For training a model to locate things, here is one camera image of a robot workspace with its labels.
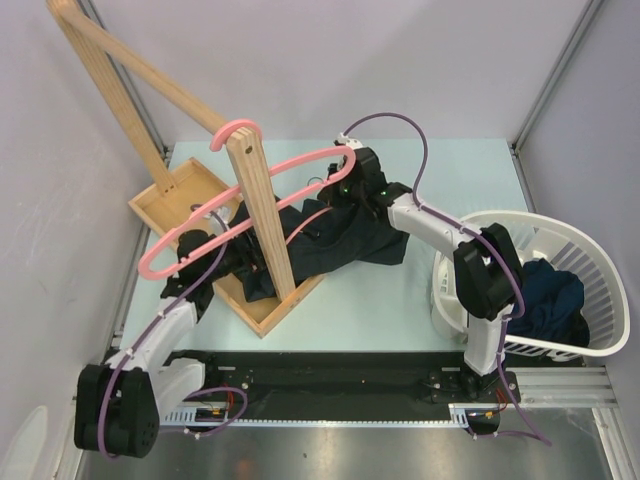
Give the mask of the dark green shorts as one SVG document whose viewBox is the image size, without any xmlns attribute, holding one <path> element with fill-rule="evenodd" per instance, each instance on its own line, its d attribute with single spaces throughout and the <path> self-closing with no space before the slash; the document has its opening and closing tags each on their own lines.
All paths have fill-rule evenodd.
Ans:
<svg viewBox="0 0 640 480">
<path fill-rule="evenodd" d="M 279 212 L 287 237 L 298 225 L 326 205 L 308 198 L 303 207 Z M 296 284 L 331 273 L 354 261 L 395 266 L 403 262 L 409 235 L 369 215 L 363 207 L 333 208 L 307 225 L 288 245 Z"/>
</svg>

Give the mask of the wooden rack base tray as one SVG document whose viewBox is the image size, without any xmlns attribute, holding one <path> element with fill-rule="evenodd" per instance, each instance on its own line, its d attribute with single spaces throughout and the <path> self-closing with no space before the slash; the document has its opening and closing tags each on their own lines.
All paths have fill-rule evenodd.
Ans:
<svg viewBox="0 0 640 480">
<path fill-rule="evenodd" d="M 167 173 L 168 182 L 154 185 L 163 188 L 165 191 L 173 189 L 176 186 L 176 181 L 170 173 Z M 253 234 L 255 236 L 253 230 L 246 230 L 243 234 Z M 215 239 L 218 239 L 218 235 L 212 230 L 209 219 L 205 219 L 204 226 L 192 228 L 178 236 L 177 246 L 172 247 L 176 262 L 180 258 L 187 258 L 197 248 L 203 247 Z M 187 298 L 195 299 L 196 304 L 201 305 L 208 298 L 219 294 L 259 337 L 266 336 L 323 279 L 321 275 L 306 279 L 283 301 L 276 297 L 270 297 L 249 302 L 245 299 L 244 284 L 237 278 L 237 274 L 221 274 L 219 272 L 219 262 L 223 256 L 223 252 L 220 251 L 222 245 L 224 244 L 185 266 L 177 273 L 161 279 L 165 283 L 164 291 L 171 294 L 185 292 L 186 289 L 179 285 L 181 281 L 191 285 L 201 279 L 210 280 L 212 282 L 210 286 L 198 287 L 196 292 L 194 294 L 189 293 Z"/>
</svg>

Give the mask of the navy blue shorts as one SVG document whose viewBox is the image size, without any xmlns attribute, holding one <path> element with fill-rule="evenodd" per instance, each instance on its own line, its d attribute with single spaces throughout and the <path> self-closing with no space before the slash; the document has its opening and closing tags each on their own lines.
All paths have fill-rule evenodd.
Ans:
<svg viewBox="0 0 640 480">
<path fill-rule="evenodd" d="M 525 314 L 509 321 L 507 334 L 587 347 L 590 330 L 581 313 L 585 288 L 579 277 L 570 271 L 556 270 L 545 259 L 528 261 L 523 269 Z"/>
</svg>

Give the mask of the wooden rack post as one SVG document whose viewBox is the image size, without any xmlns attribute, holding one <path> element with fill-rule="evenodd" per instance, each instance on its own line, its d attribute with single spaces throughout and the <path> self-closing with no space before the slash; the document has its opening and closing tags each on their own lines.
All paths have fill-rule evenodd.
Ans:
<svg viewBox="0 0 640 480">
<path fill-rule="evenodd" d="M 206 131 L 216 134 L 227 123 L 223 116 L 90 20 L 81 12 L 77 2 L 52 1 L 50 5 L 73 32 L 110 54 Z M 281 231 L 262 140 L 255 127 L 241 127 L 231 133 L 223 144 L 227 148 L 250 218 L 254 221 L 276 295 L 279 299 L 286 300 L 295 291 L 296 286 L 284 234 Z"/>
</svg>

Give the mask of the pink hanger with green shorts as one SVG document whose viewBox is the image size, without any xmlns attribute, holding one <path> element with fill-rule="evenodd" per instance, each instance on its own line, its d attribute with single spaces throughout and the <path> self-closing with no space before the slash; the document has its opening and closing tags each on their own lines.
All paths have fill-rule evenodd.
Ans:
<svg viewBox="0 0 640 480">
<path fill-rule="evenodd" d="M 317 218 L 321 217 L 322 215 L 328 213 L 329 211 L 331 211 L 333 208 L 332 207 L 325 207 L 317 212 L 315 212 L 314 214 L 312 214 L 311 216 L 309 216 L 308 218 L 306 218 L 300 225 L 298 225 L 285 239 L 285 245 L 288 245 L 299 233 L 301 233 L 304 228 L 309 225 L 310 223 L 312 223 L 314 220 L 316 220 Z"/>
</svg>

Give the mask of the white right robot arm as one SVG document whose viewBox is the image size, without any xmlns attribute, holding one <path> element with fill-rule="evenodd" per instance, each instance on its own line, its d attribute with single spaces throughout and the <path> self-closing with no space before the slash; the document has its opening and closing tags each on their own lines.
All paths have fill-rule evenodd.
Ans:
<svg viewBox="0 0 640 480">
<path fill-rule="evenodd" d="M 421 202 L 417 189 L 389 182 L 376 153 L 352 139 L 349 154 L 330 166 L 319 198 L 332 207 L 356 205 L 375 221 L 413 236 L 449 259 L 457 299 L 468 317 L 461 388 L 473 401 L 497 389 L 504 361 L 505 321 L 525 311 L 524 271 L 506 227 L 479 227 Z"/>
</svg>

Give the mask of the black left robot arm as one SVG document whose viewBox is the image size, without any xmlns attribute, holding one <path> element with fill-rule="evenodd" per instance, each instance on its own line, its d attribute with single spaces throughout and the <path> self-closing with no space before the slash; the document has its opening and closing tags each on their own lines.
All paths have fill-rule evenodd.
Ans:
<svg viewBox="0 0 640 480">
<path fill-rule="evenodd" d="M 161 420 L 185 400 L 245 390 L 221 386 L 221 376 L 193 358 L 172 358 L 179 341 L 202 319 L 214 298 L 214 282 L 245 269 L 250 242 L 238 236 L 194 262 L 188 255 L 211 240 L 200 229 L 178 239 L 179 271 L 166 280 L 155 318 L 130 345 L 79 374 L 73 440 L 77 448 L 107 458 L 142 458 L 154 446 Z"/>
</svg>

